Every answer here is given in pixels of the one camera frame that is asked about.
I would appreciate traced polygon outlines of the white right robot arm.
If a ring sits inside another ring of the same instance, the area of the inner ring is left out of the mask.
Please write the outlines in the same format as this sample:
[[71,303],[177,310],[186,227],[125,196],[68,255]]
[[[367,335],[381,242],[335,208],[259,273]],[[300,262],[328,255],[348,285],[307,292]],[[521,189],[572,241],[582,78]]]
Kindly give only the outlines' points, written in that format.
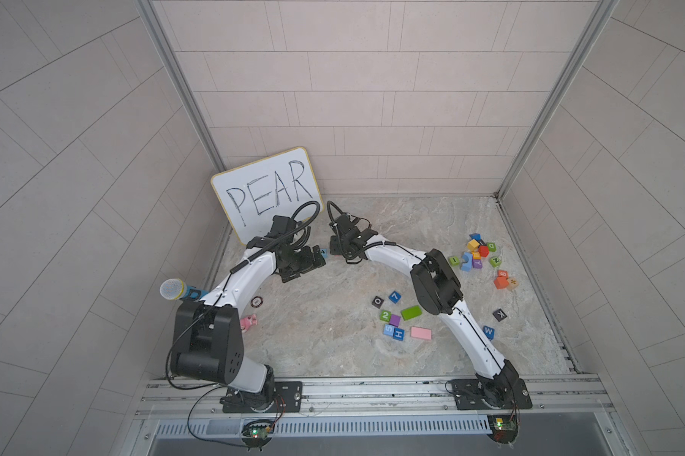
[[406,248],[370,227],[359,229],[358,222],[348,213],[330,218],[332,252],[348,261],[371,260],[409,275],[419,306],[440,317],[467,353],[481,391],[491,396],[491,403],[504,401],[513,392],[519,374],[477,325],[445,256],[437,249],[422,252]]

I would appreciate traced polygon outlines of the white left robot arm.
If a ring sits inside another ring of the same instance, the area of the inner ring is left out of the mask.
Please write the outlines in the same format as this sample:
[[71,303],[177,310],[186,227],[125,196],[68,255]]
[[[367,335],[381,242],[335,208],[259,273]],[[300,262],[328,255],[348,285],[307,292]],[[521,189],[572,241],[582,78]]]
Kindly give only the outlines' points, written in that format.
[[181,305],[166,358],[167,378],[207,380],[271,399],[273,369],[245,355],[241,316],[273,275],[288,282],[325,265],[321,249],[307,244],[314,220],[275,216],[269,233],[247,243],[242,258],[220,285]]

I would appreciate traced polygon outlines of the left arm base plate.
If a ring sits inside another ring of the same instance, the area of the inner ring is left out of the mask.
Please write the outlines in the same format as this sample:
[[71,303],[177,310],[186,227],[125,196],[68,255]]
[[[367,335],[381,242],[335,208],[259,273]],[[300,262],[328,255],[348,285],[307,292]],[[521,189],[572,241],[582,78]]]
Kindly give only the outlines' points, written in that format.
[[303,388],[300,381],[281,381],[272,389],[264,386],[260,393],[230,389],[220,403],[224,413],[295,413],[301,410]]

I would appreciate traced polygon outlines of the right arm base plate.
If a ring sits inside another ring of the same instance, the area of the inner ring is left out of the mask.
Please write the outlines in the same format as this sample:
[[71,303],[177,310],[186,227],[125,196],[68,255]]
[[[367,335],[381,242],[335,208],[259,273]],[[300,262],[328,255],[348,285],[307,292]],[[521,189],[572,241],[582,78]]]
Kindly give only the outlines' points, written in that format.
[[532,399],[523,379],[504,384],[494,380],[454,379],[445,385],[458,410],[530,410]]

